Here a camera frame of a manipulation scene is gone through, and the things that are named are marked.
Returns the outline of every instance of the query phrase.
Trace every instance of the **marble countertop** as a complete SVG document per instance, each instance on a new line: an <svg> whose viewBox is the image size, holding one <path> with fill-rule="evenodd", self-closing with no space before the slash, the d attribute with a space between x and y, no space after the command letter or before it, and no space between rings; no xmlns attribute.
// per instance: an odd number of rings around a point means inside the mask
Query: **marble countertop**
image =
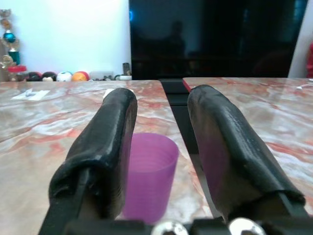
<svg viewBox="0 0 313 235"><path fill-rule="evenodd" d="M159 81L32 82L50 90L40 101L12 100L21 84L0 83L0 231L35 235L45 217L50 179L102 103L106 89L132 89L138 100L134 132L168 136L179 160L164 218L211 217L195 169Z"/></svg>
<svg viewBox="0 0 313 235"><path fill-rule="evenodd" d="M313 215L313 86L299 78L184 78L190 91L210 85L244 114L282 169L306 197Z"/></svg>

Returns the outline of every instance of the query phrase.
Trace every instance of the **orange ball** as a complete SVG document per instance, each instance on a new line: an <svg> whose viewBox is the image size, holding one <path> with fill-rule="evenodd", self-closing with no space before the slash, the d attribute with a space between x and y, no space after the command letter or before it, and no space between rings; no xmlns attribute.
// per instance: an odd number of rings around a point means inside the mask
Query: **orange ball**
<svg viewBox="0 0 313 235"><path fill-rule="evenodd" d="M85 82L88 81L88 74L86 72L76 72L72 76L73 82Z"/></svg>

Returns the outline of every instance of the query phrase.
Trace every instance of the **purple plastic cup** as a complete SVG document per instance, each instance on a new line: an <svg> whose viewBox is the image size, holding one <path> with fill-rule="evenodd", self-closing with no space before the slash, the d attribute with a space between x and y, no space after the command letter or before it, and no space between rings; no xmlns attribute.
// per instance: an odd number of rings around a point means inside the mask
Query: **purple plastic cup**
<svg viewBox="0 0 313 235"><path fill-rule="evenodd" d="M123 214L154 223L162 218L170 196L179 151L169 138L133 135Z"/></svg>

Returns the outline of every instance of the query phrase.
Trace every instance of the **metal screw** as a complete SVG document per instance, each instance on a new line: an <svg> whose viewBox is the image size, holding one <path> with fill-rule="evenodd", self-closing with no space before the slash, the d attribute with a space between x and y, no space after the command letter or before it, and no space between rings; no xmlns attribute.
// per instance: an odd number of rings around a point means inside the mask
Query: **metal screw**
<svg viewBox="0 0 313 235"><path fill-rule="evenodd" d="M188 231L177 221L165 220L153 227L151 235L188 235Z"/></svg>
<svg viewBox="0 0 313 235"><path fill-rule="evenodd" d="M228 229L231 235L266 235L263 228L254 221L246 218L237 218L230 222Z"/></svg>

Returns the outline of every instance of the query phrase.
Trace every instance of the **black television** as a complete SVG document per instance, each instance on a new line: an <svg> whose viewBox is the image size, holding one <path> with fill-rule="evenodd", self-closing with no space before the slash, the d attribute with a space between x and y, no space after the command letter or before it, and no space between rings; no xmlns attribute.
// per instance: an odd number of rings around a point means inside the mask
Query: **black television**
<svg viewBox="0 0 313 235"><path fill-rule="evenodd" d="M133 79L287 77L307 0L129 0Z"/></svg>

